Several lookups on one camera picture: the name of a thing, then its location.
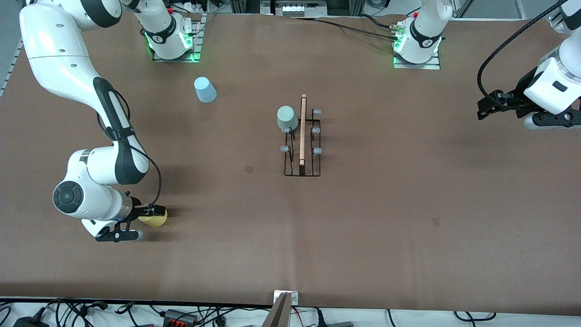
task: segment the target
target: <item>black power supply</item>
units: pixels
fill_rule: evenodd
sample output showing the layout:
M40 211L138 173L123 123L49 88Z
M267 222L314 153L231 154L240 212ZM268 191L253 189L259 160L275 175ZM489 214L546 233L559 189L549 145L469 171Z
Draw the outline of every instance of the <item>black power supply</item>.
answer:
M49 327L42 321L36 321L33 317L18 318L14 323L14 327Z

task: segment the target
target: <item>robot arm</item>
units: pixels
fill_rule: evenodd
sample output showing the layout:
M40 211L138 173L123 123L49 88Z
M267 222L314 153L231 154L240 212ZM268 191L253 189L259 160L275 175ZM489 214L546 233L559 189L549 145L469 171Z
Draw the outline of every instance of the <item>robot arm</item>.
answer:
M398 22L404 28L396 32L399 40L393 43L393 51L411 63L427 62L437 51L452 13L450 0L422 0L417 16Z
M41 0L20 12L26 54L40 85L55 95L93 108L113 143L73 153L63 181L53 192L55 207L82 219L85 228L99 241L140 239L141 231L128 228L132 220L142 215L166 214L165 208L141 205L136 198L110 186L138 183L147 173L149 161L115 89L91 64L80 28L111 26L120 16L119 2L107 0L65 1L58 5ZM120 230L122 222L128 224L125 230Z
M571 107L581 97L581 0L569 0L560 10L571 35L521 78L514 90L492 92L496 102L488 97L480 100L479 119L514 109L518 118L524 117L527 129L581 128L581 112Z
M145 37L162 59L175 59L192 48L192 20L174 12L169 14L162 0L121 0L135 14Z

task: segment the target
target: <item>yellow sponge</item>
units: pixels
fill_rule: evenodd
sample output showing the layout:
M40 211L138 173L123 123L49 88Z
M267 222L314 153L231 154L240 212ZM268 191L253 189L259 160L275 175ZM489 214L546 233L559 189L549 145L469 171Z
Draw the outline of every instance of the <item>yellow sponge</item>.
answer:
M139 216L138 219L151 227L159 227L166 222L167 210L166 214L163 216Z

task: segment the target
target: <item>wooden stick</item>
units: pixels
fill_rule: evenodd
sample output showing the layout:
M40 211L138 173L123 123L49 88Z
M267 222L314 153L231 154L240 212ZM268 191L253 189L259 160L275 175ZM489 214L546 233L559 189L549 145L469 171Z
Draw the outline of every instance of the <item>wooden stick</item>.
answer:
M300 99L300 148L299 148L299 174L304 175L304 128L307 119L307 95Z

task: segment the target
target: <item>brown table surface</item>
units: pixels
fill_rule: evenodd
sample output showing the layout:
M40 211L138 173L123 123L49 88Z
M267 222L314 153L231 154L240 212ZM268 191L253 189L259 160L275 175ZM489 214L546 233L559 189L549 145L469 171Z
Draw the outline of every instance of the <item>brown table surface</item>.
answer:
M282 17L219 15L197 64L152 63L132 15L85 33L171 216L119 244L54 209L69 155L108 142L22 54L0 99L0 294L268 304L291 289L303 306L581 314L579 132L476 118L476 72L522 25L450 22L440 71L394 69L389 41ZM511 90L561 40L533 26L485 86ZM319 178L281 172L276 110L302 93L323 110ZM121 189L149 201L156 178Z

